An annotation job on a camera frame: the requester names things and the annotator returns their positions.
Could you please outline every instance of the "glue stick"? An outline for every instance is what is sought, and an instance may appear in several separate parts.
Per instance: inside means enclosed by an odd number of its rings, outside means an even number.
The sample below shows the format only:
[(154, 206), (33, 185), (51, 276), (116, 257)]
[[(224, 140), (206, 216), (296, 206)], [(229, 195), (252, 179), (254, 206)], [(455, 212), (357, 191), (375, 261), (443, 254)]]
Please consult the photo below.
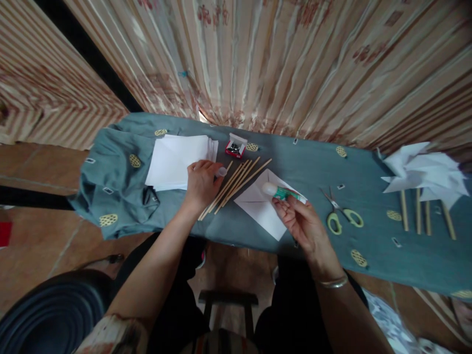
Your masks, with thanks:
[(215, 173), (215, 176), (220, 177), (220, 176), (226, 176), (228, 171), (224, 167), (220, 167), (218, 171)]
[(275, 199), (287, 200), (288, 196), (291, 195), (301, 201), (302, 203), (306, 202), (306, 198), (299, 195), (297, 192), (294, 192), (290, 189), (279, 187), (278, 185), (266, 182), (262, 185), (262, 191)]

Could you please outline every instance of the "wooden stick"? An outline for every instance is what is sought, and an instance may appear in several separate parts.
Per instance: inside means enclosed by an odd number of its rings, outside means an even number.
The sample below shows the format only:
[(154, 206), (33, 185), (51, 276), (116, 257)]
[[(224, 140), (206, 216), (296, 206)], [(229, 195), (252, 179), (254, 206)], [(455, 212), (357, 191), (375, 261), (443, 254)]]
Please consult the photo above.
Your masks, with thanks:
[[(247, 180), (244, 181), (244, 183), (242, 183), (238, 188), (236, 188), (236, 190), (231, 193), (229, 199), (234, 195), (236, 194), (242, 187), (244, 187), (244, 185), (249, 182), (255, 175), (257, 175), (265, 166), (267, 166), (269, 164), (269, 162), (272, 161), (272, 159), (269, 159), (266, 163), (264, 163), (262, 166), (260, 166), (257, 171), (255, 171), (251, 176), (248, 177)], [(215, 211), (215, 215), (216, 213), (218, 212), (218, 210), (221, 209), (221, 205), (218, 207), (218, 209)]]
[(447, 210), (447, 207), (444, 204), (444, 202), (441, 202), (441, 203), (442, 203), (442, 210), (444, 211), (444, 216), (446, 218), (447, 228), (449, 229), (449, 235), (451, 236), (451, 239), (455, 241), (457, 240), (457, 238), (456, 238), (456, 232), (454, 231), (454, 226), (452, 225), (451, 215), (449, 214), (449, 210)]
[(419, 197), (421, 194), (421, 188), (416, 189), (416, 233), (421, 234), (421, 202)]
[(226, 192), (233, 186), (233, 183), (236, 181), (237, 177), (239, 176), (239, 174), (242, 172), (242, 170), (244, 169), (244, 166), (245, 164), (247, 163), (247, 161), (244, 161), (243, 163), (239, 164), (239, 166), (237, 167), (235, 173), (231, 176), (231, 179), (228, 181), (228, 183), (226, 183), (225, 185), (225, 188), (223, 188), (220, 193), (218, 193), (218, 195), (216, 196), (215, 200), (213, 201), (213, 203), (211, 203), (210, 205), (210, 208), (208, 208), (208, 213), (211, 213), (211, 211), (213, 210), (213, 208), (218, 204), (218, 202), (224, 197), (224, 195), (226, 194)]
[(405, 199), (405, 191), (402, 190), (400, 192), (401, 200), (402, 200), (402, 219), (403, 219), (403, 228), (405, 231), (408, 231), (408, 217), (407, 217), (407, 201)]
[(243, 167), (244, 167), (244, 164), (246, 162), (240, 164), (235, 173), (231, 176), (230, 180), (228, 181), (228, 183), (226, 183), (225, 187), (220, 191), (220, 193), (218, 193), (218, 195), (216, 196), (216, 198), (214, 199), (214, 201), (210, 204), (210, 206), (208, 207), (208, 209), (206, 210), (205, 214), (200, 218), (200, 221), (202, 221), (205, 216), (210, 213), (213, 208), (218, 204), (218, 202), (220, 201), (220, 199), (225, 195), (226, 191), (231, 187), (231, 185), (233, 184), (233, 182), (235, 181), (236, 177), (239, 175), (239, 173), (242, 171)]
[(425, 217), (426, 217), (426, 234), (431, 236), (431, 213), (429, 210), (429, 201), (426, 201), (425, 209)]
[[(258, 163), (258, 161), (261, 159), (261, 157), (259, 156), (256, 161), (254, 161), (252, 163), (251, 166), (248, 167), (248, 169), (246, 170), (246, 172), (241, 176), (241, 178), (239, 179), (238, 181), (238, 184), (234, 186), (233, 190), (235, 190), (236, 188), (239, 187), (239, 185), (241, 185), (241, 183), (244, 181), (244, 179), (247, 177), (247, 175), (249, 174), (249, 172), (252, 171), (252, 169), (254, 168), (254, 166)], [(226, 196), (225, 200), (223, 201), (223, 205), (221, 207), (225, 207), (226, 203), (228, 202), (229, 198), (228, 196)]]
[(223, 198), (223, 201), (221, 202), (221, 207), (224, 207), (224, 204), (225, 204), (225, 201), (226, 201), (226, 198), (228, 195), (230, 195), (235, 188), (237, 188), (239, 186), (239, 184), (241, 183), (241, 181), (243, 181), (243, 177), (245, 176), (246, 174), (246, 171), (249, 169), (249, 167), (251, 166), (251, 163), (252, 163), (252, 160), (248, 160), (246, 161), (246, 165), (244, 166), (244, 169), (241, 171), (241, 174), (239, 175), (239, 177), (237, 178), (236, 182), (234, 182), (233, 186), (231, 187), (230, 191), (228, 192), (228, 194), (226, 195), (226, 197)]
[[(230, 171), (230, 168), (231, 168), (231, 165), (232, 165), (232, 164), (233, 164), (233, 162), (231, 161), (230, 164), (228, 165), (228, 167), (226, 168), (226, 171), (227, 171), (227, 172)], [(201, 213), (200, 216), (198, 217), (198, 220), (201, 220), (202, 217), (204, 217), (204, 214), (207, 214), (206, 211), (207, 211), (208, 208), (213, 204), (213, 202), (211, 202), (211, 204), (210, 204), (209, 206), (207, 206), (204, 211), (202, 211), (202, 213)]]

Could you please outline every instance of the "hand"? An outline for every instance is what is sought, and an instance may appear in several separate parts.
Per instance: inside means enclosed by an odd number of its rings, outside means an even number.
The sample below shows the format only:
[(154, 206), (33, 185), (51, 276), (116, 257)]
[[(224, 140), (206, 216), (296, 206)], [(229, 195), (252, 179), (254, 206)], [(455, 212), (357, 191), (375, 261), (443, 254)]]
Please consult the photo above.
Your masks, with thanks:
[(187, 167), (188, 186), (182, 208), (187, 208), (197, 215), (205, 210), (215, 198), (223, 182), (223, 177), (218, 177), (213, 182), (220, 167), (223, 165), (208, 160), (200, 160)]
[(277, 214), (299, 243), (310, 266), (313, 278), (331, 281), (344, 276), (326, 229), (310, 202), (303, 204), (293, 196), (288, 201), (272, 198)]

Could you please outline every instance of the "stack of white paper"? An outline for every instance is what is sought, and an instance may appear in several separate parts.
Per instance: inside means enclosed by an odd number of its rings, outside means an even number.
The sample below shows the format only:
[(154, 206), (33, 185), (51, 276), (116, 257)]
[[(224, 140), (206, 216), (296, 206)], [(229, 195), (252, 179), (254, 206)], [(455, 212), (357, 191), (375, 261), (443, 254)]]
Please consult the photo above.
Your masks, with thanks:
[(187, 167), (199, 160), (216, 161), (218, 141), (206, 135), (165, 135), (156, 139), (146, 185), (157, 192), (187, 189)]
[(384, 193), (423, 188), (420, 201), (440, 199), (447, 209), (463, 195), (468, 196), (459, 163), (443, 152), (425, 154), (426, 143), (406, 145), (384, 160), (395, 177), (382, 177), (390, 183)]

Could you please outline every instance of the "sleeve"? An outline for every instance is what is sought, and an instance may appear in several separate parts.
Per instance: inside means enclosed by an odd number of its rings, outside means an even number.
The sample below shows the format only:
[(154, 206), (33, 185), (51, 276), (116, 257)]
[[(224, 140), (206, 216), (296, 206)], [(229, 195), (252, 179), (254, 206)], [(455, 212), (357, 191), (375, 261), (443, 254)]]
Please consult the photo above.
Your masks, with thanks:
[(102, 318), (83, 340), (75, 354), (145, 354), (148, 333), (137, 319), (122, 319), (118, 315)]

